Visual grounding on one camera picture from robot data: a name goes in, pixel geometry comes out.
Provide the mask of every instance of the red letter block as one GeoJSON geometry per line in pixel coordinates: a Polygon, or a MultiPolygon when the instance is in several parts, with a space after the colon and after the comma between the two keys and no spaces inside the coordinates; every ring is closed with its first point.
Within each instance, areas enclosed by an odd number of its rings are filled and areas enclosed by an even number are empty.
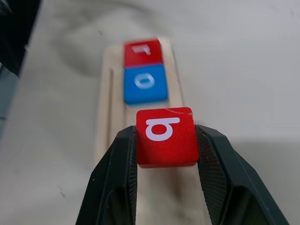
{"type": "Polygon", "coordinates": [[[137,162],[141,168],[193,166],[199,158],[192,110],[141,110],[136,114],[137,162]]]}
{"type": "Polygon", "coordinates": [[[124,46],[124,66],[125,69],[131,67],[142,67],[151,64],[162,64],[160,42],[158,39],[125,43],[124,46]]]}

